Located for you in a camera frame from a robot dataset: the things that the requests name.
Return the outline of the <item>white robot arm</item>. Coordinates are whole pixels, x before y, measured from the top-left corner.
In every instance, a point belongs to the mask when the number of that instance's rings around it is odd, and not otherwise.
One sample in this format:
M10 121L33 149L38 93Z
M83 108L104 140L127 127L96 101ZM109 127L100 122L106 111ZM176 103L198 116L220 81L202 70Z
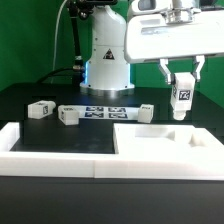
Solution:
M207 57L224 56L224 6L215 0L132 0L126 17L118 0L69 0L81 19L92 19L92 55L80 88L101 95L131 92L130 66L156 62L169 85L177 83L171 60L194 60L189 78L200 80Z

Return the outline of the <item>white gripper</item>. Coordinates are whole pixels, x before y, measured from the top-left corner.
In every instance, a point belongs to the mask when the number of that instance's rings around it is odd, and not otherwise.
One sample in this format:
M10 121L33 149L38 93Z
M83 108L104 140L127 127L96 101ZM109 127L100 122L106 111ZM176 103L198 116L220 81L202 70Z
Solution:
M192 75L199 82L205 56L224 55L224 10L201 12L191 23L172 25L161 14L136 16L127 25L124 51L131 64L160 59L158 67L168 85L174 75L167 59L195 56Z

